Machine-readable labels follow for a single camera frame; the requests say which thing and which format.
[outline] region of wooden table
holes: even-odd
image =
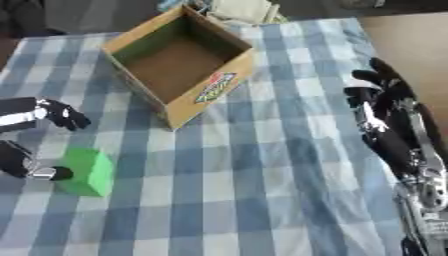
[[[18,44],[16,39],[0,38],[0,71]]]
[[[413,87],[448,142],[448,13],[362,18],[378,55]]]

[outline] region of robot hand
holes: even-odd
[[[344,92],[354,109],[364,142],[390,167],[398,180],[419,182],[420,201],[428,211],[448,204],[447,153],[428,109],[389,65],[373,58],[374,71],[355,70],[353,77],[377,88],[352,87]]]
[[[55,100],[38,100],[36,113],[39,119],[51,120],[58,127],[65,127],[70,131],[84,129],[90,125],[90,120],[82,113],[74,110],[70,105]]]
[[[16,178],[65,180],[73,177],[72,171],[65,167],[39,167],[31,152],[13,141],[0,141],[0,155],[0,169]]]

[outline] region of green cube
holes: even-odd
[[[55,183],[68,193],[79,196],[107,196],[114,183],[114,164],[95,149],[70,148],[60,166],[70,168],[73,178]]]

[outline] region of table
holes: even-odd
[[[0,38],[0,70],[8,61],[17,43],[16,39]]]
[[[379,56],[411,84],[448,138],[448,13],[362,18]]]
[[[70,133],[41,122],[2,139],[44,166],[67,147],[94,147],[116,175],[109,197],[78,198],[0,174],[2,256],[399,255],[391,174],[343,94],[373,53],[359,23],[236,32],[256,46],[256,71],[176,132],[100,53],[114,34],[21,41],[0,95],[60,100],[92,125]]]

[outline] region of cardboard box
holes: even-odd
[[[177,129],[252,73],[253,48],[187,6],[107,42],[129,87]]]

